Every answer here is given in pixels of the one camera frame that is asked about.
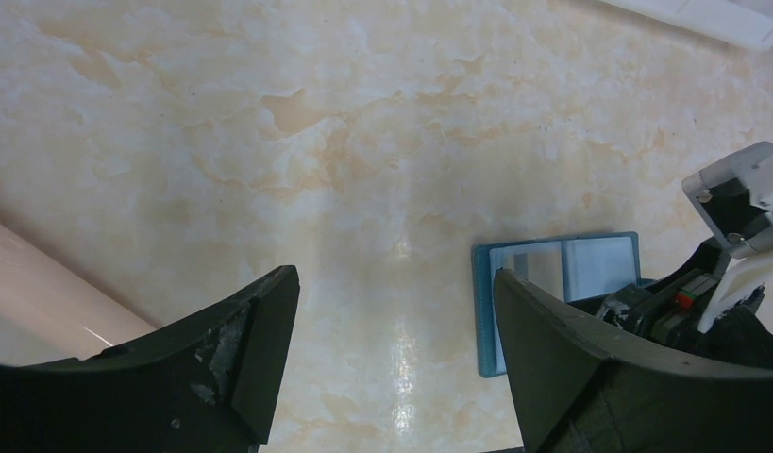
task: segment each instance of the cardboard tube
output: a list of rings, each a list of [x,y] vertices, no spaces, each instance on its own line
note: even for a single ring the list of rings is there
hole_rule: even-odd
[[[155,330],[2,225],[0,315],[80,359]]]

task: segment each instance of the marble table surface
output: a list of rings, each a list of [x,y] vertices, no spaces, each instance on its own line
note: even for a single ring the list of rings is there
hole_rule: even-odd
[[[773,52],[594,1],[0,0],[0,222],[156,326],[297,266],[263,452],[521,445],[470,247],[635,230],[660,277],[761,140]]]

